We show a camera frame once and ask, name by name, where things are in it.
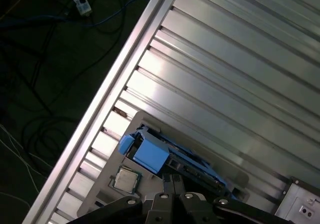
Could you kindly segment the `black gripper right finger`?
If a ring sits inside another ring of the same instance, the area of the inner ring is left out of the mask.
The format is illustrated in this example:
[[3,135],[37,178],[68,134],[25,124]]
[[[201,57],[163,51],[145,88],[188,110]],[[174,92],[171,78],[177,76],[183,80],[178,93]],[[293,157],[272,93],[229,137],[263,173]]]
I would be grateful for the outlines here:
[[207,201],[201,193],[187,192],[184,180],[181,175],[174,175],[175,193],[180,205],[174,212],[178,223],[292,223],[226,196]]

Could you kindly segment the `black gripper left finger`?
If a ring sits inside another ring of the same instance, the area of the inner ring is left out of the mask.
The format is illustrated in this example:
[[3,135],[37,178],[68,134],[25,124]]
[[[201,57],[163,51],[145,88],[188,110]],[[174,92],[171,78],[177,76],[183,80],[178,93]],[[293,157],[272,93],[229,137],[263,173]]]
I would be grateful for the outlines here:
[[174,177],[163,175],[163,192],[142,201],[125,196],[85,214],[72,223],[172,223],[174,203]]

